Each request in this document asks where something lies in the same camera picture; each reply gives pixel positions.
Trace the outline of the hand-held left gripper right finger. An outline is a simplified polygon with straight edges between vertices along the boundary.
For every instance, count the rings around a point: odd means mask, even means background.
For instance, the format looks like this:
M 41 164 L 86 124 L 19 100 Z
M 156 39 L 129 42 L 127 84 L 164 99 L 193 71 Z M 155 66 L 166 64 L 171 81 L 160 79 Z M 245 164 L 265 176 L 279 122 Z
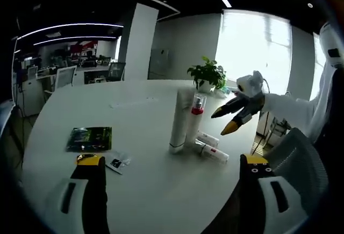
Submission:
M 299 193 L 266 159 L 240 156 L 240 233 L 294 233 L 306 219 Z

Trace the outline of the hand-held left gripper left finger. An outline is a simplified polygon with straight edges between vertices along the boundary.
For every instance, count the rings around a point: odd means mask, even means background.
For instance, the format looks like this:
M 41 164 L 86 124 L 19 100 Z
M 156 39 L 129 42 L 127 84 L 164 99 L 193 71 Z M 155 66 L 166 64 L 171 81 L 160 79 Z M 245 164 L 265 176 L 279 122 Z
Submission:
M 109 233 L 105 158 L 79 155 L 69 178 L 47 195 L 45 222 L 53 233 Z

